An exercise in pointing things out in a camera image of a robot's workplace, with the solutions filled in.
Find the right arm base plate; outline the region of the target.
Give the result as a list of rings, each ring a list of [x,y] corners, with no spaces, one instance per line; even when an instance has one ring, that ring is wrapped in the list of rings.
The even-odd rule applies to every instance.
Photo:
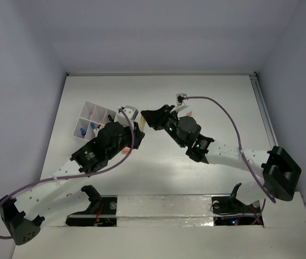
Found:
[[[215,226],[263,226],[261,206],[245,205],[237,200],[241,183],[235,185],[230,195],[213,196],[210,211]]]

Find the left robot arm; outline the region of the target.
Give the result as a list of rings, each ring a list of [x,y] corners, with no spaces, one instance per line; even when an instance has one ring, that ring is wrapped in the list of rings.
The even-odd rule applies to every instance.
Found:
[[[9,239],[18,246],[30,242],[43,226],[61,214],[71,214],[70,206],[82,198],[84,213],[96,214],[102,197],[87,178],[108,172],[125,161],[109,167],[109,161],[126,147],[138,149],[145,134],[137,122],[124,126],[109,122],[97,136],[71,155],[51,178],[30,183],[0,199],[0,216]]]

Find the yellow glue tube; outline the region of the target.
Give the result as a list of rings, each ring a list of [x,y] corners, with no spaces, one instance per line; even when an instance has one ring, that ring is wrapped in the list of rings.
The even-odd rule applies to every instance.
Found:
[[[141,132],[144,132],[145,125],[146,125],[145,118],[143,116],[140,116],[139,129],[140,129]]]

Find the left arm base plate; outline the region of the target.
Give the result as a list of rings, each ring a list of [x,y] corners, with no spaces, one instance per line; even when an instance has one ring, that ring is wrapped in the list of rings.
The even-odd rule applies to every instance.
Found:
[[[69,227],[116,227],[117,196],[105,196],[66,218]]]

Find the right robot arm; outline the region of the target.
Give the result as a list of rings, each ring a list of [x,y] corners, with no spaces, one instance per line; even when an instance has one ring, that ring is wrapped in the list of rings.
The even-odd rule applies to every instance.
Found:
[[[237,193],[229,197],[229,207],[236,212],[248,204],[272,196],[291,201],[298,184],[301,168],[280,146],[269,151],[240,150],[201,134],[201,126],[190,116],[178,116],[173,106],[141,111],[149,127],[165,130],[186,155],[195,162],[225,165],[253,173],[252,182],[243,183]]]

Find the blue clear glue bottle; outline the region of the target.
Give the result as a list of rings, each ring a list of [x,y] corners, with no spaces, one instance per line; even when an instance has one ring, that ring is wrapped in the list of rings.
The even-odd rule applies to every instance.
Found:
[[[82,138],[85,138],[87,131],[84,128],[80,128],[80,134]]]

